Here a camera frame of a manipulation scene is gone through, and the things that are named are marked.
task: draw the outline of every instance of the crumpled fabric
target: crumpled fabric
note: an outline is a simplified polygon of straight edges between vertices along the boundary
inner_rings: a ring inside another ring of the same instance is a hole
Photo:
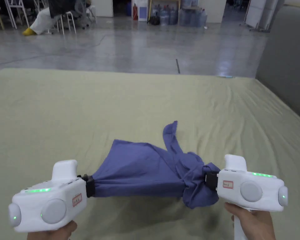
[[[189,208],[216,203],[217,192],[205,185],[205,175],[220,169],[213,163],[205,165],[193,152],[182,151],[177,124],[163,130],[166,150],[149,143],[114,140],[107,158],[92,175],[94,197],[179,197]]]

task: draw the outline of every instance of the white pants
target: white pants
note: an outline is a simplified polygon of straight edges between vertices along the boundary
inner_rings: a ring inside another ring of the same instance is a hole
[[[49,8],[45,8],[44,10],[41,10],[35,19],[34,23],[30,26],[30,28],[36,33],[36,34],[42,34],[44,31],[47,31],[49,28],[55,25],[57,22],[57,16],[54,18],[51,18],[50,10]]]

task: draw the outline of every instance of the yellow shoe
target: yellow shoe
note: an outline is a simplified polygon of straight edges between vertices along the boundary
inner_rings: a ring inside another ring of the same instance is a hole
[[[37,35],[31,28],[27,28],[23,33],[24,36]]]

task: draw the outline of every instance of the mattress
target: mattress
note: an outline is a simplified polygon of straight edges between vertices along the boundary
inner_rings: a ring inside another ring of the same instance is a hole
[[[93,174],[114,139],[164,148],[174,120],[184,152],[219,168],[225,154],[241,155],[249,171],[282,178],[289,206],[272,214],[275,233],[300,239],[300,117],[257,80],[39,69],[0,71],[0,239],[26,239],[9,227],[7,206],[50,179],[56,161],[76,159],[78,174]],[[91,198],[71,239],[233,239],[223,203]]]

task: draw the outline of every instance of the round gray button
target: round gray button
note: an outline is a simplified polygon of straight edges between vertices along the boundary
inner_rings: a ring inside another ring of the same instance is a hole
[[[55,224],[60,222],[66,215],[66,203],[61,199],[52,199],[42,208],[41,217],[44,222]]]
[[[21,223],[21,211],[19,206],[15,203],[11,203],[8,206],[8,210],[9,210],[10,225],[12,227],[19,226]]]
[[[247,181],[241,184],[240,192],[242,197],[248,202],[256,202],[262,197],[261,187],[253,181]]]
[[[286,186],[279,188],[278,200],[281,206],[284,207],[288,205],[288,188]]]

